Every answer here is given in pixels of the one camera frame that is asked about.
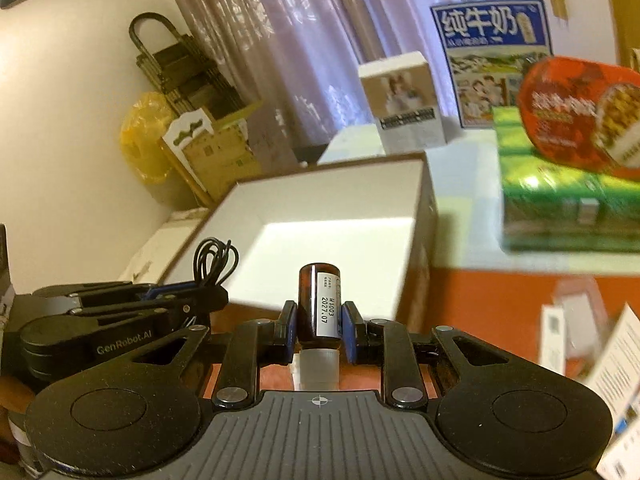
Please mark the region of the person right hand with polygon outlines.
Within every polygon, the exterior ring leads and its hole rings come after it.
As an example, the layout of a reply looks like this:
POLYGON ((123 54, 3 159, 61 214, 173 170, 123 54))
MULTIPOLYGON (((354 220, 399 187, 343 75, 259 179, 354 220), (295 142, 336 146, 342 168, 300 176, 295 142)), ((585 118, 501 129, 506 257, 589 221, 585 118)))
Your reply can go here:
POLYGON ((0 405, 9 412, 25 414, 35 393, 18 379, 11 376, 0 377, 0 405))

